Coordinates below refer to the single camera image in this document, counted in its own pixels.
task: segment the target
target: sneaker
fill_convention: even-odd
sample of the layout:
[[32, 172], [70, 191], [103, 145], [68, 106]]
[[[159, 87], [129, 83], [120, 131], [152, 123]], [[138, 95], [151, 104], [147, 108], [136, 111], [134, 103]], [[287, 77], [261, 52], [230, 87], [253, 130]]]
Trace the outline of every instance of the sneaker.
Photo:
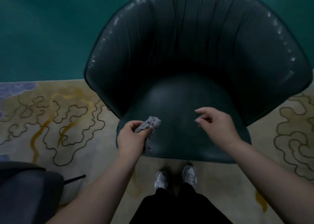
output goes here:
[[155, 179], [155, 190], [158, 188], [168, 189], [168, 176], [165, 171], [158, 171]]
[[194, 166], [186, 165], [182, 172], [182, 179], [184, 183], [192, 185], [196, 189], [197, 184], [197, 174]]

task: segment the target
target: left hand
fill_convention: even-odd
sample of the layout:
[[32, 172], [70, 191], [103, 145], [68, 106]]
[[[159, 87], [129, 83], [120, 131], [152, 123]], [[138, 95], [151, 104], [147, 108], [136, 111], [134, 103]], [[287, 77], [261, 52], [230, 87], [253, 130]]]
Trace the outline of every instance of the left hand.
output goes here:
[[129, 121], [121, 129], [117, 139], [120, 157], [136, 161], [140, 158], [144, 141], [152, 131], [151, 128], [147, 128], [139, 133], [134, 133], [135, 129], [142, 123], [143, 121]]

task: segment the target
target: gray rag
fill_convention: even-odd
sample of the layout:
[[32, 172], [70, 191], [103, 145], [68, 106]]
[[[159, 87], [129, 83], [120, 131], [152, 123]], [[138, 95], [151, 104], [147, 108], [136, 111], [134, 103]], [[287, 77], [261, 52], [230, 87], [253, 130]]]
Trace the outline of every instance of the gray rag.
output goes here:
[[145, 146], [143, 149], [143, 153], [147, 153], [147, 151], [151, 150], [150, 146], [149, 146], [149, 138], [152, 134], [155, 133], [157, 128], [160, 126], [160, 124], [161, 124], [161, 120], [158, 117], [149, 116], [149, 118], [145, 122], [140, 124], [140, 126], [135, 129], [134, 133], [139, 133], [140, 131], [147, 129], [150, 126], [152, 128], [151, 133], [147, 136], [147, 138], [145, 140]]

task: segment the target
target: patterned rug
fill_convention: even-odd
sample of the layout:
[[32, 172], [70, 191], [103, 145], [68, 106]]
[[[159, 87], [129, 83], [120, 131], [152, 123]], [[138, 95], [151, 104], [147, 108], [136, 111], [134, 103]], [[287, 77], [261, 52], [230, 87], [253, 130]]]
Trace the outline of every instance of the patterned rug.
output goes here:
[[[116, 158], [117, 123], [84, 80], [0, 84], [0, 160], [31, 162], [65, 179], [87, 175], [65, 186], [61, 207]], [[314, 182], [313, 125], [312, 84], [250, 125], [249, 131], [260, 151]], [[141, 200], [153, 194], [158, 169], [165, 164], [176, 169], [182, 162], [142, 157], [113, 223], [128, 222]], [[198, 192], [233, 223], [261, 219], [281, 223], [236, 165], [195, 162], [195, 166], [200, 176]]]

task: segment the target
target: teal wall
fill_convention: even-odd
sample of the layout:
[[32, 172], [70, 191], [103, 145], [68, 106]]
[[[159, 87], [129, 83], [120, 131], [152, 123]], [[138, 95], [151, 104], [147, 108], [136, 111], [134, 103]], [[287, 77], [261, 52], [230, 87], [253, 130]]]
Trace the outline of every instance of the teal wall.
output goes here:
[[[92, 46], [129, 0], [0, 0], [0, 82], [82, 79]], [[314, 0], [263, 0], [314, 65]]]

